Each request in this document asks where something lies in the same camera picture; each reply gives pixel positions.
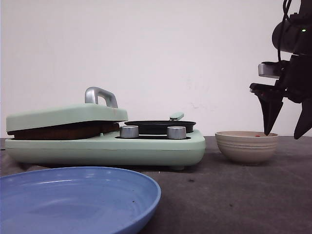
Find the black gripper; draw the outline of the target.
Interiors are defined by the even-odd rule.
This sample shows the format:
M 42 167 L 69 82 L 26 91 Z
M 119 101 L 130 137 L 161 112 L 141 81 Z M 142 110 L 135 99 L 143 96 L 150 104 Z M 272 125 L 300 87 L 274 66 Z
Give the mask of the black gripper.
M 294 139 L 301 138 L 312 128 L 312 57 L 292 55 L 289 61 L 279 61 L 281 76 L 274 85 L 252 83 L 250 92 L 255 94 L 262 108 L 264 134 L 269 135 L 283 106 L 283 98 L 302 103 Z

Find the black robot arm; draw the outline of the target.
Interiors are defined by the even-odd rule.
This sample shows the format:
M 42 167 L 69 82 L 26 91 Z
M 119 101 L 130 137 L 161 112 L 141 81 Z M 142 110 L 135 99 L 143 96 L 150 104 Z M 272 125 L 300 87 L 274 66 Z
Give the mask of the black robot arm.
M 291 53 L 289 60 L 262 62 L 261 77 L 276 79 L 274 85 L 252 83 L 250 92 L 261 104 L 264 134 L 268 135 L 283 106 L 283 98 L 302 105 L 294 130 L 301 138 L 312 127 L 312 2 L 302 0 L 298 13 L 289 14 L 291 1 L 283 2 L 283 20 L 275 27 L 272 42 L 277 51 Z

